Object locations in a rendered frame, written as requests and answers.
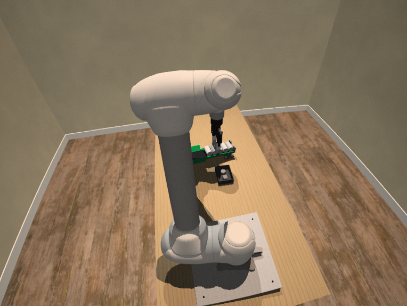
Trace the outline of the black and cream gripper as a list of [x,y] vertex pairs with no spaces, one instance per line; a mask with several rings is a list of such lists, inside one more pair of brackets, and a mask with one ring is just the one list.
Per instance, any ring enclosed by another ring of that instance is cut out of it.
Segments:
[[222,134],[223,134],[223,131],[221,131],[221,125],[223,124],[223,119],[213,120],[210,118],[210,123],[211,123],[212,141],[217,140],[216,150],[220,150],[221,143],[222,143]]

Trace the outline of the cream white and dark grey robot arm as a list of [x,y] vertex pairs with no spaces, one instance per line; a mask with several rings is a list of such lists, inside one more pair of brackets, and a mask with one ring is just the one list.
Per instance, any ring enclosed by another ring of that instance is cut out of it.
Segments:
[[173,262],[216,262],[218,271],[253,271],[253,255],[263,251],[256,247],[255,234],[247,223],[229,220],[207,227],[198,210],[189,132],[194,116],[209,114],[220,120],[225,110],[239,102],[241,93],[238,78],[225,70],[159,73],[131,89],[132,111],[148,122],[159,139],[174,218],[162,235],[161,251]]

